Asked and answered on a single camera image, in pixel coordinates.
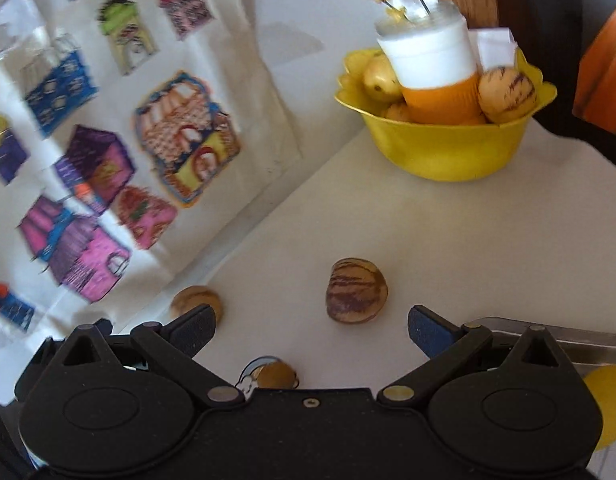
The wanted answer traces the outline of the yellow plastic bowl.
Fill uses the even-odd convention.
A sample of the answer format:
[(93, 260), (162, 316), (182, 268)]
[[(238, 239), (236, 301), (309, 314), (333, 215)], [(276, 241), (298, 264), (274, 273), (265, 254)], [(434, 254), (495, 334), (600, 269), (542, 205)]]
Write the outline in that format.
[(355, 50), (343, 58), (344, 73), (334, 99), (360, 114), (378, 150), (409, 174), (439, 182), (483, 179), (503, 169), (520, 147), (527, 125), (551, 104), (558, 89), (543, 79), (541, 70), (515, 52), (515, 67), (535, 86), (537, 104), (525, 116), (506, 124), (472, 126), (422, 125), (382, 116), (386, 105), (373, 101), (362, 84), (362, 72), (378, 48)]

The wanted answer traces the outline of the white jar with flowers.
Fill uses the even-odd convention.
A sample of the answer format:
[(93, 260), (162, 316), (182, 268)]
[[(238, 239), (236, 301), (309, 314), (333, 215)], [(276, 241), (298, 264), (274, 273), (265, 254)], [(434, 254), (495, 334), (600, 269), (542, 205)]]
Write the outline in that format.
[(407, 105), (412, 122), (486, 122), (478, 104), (479, 68), (468, 22), (458, 7), (448, 0), (373, 1), (386, 13), (375, 22), (378, 53), (387, 56), (396, 73), (402, 92), (397, 102)]

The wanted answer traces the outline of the purple striped pepino melon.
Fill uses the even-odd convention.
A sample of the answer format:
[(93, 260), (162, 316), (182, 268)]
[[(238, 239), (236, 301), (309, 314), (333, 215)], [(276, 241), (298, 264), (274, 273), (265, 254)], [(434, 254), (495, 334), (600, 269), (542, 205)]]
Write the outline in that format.
[(344, 258), (333, 264), (325, 293), (325, 307), (335, 322), (369, 322), (380, 313), (387, 298), (386, 279), (373, 262)]

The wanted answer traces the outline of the pale striped pepino melon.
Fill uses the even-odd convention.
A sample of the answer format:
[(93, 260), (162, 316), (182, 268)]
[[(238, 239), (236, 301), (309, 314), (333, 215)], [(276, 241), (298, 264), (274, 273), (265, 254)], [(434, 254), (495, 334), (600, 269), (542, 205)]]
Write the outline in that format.
[(216, 325), (220, 324), (224, 313), (223, 302), (214, 290), (203, 285), (192, 285), (177, 292), (170, 303), (170, 318), (180, 318), (198, 306), (211, 307), (215, 313)]

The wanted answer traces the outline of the colourful houses drawing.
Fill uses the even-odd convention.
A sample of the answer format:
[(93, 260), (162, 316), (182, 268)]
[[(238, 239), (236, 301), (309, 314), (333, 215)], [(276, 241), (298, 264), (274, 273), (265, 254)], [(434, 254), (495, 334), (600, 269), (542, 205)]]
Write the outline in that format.
[(298, 156), (242, 0), (0, 0), (0, 349), (125, 323)]

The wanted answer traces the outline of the brown longan fruit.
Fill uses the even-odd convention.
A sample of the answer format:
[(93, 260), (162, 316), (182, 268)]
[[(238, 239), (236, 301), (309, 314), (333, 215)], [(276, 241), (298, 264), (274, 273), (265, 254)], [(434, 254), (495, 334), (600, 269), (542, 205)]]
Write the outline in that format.
[(298, 386), (298, 376), (287, 363), (276, 361), (261, 367), (256, 382), (259, 388), (295, 389)]

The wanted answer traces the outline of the girl in orange dress poster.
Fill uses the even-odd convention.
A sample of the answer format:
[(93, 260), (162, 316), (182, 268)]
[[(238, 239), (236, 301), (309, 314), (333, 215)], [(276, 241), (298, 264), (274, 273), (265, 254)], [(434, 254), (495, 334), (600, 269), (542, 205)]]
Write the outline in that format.
[(573, 113), (616, 134), (616, 8), (580, 60)]

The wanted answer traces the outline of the striped melon in bowl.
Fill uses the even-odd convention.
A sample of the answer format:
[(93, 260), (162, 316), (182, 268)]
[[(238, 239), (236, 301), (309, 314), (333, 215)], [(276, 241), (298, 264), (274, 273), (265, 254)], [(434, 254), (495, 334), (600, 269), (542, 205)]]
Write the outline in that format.
[(500, 66), (482, 73), (477, 92), (482, 112), (494, 124), (513, 122), (531, 112), (538, 102), (535, 85), (513, 67)]

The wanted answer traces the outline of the metal baking tray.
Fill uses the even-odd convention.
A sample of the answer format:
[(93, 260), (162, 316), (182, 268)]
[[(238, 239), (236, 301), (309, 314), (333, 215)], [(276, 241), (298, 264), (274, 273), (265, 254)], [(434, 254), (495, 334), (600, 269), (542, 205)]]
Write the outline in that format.
[[(482, 324), (495, 334), (520, 336), (534, 322), (487, 316), (476, 318), (471, 324)], [(560, 344), (582, 377), (602, 366), (616, 366), (616, 334), (548, 324), (543, 327)], [(593, 453), (588, 471), (598, 479), (616, 479), (616, 441)]]

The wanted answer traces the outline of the yellow lemon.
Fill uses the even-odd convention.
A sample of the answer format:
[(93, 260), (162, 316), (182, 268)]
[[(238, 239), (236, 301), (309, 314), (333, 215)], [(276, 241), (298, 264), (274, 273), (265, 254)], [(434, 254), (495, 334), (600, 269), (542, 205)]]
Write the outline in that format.
[(603, 427), (596, 450), (607, 448), (616, 441), (616, 365), (605, 365), (585, 377), (585, 383), (599, 405)]

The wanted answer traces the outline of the yellow fruit in bowl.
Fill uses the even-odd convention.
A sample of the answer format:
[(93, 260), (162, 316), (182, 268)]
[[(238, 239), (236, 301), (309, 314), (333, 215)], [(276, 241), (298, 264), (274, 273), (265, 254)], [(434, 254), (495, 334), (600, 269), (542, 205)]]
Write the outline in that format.
[(362, 72), (366, 94), (378, 102), (393, 103), (402, 99), (401, 86), (387, 56), (377, 53)]

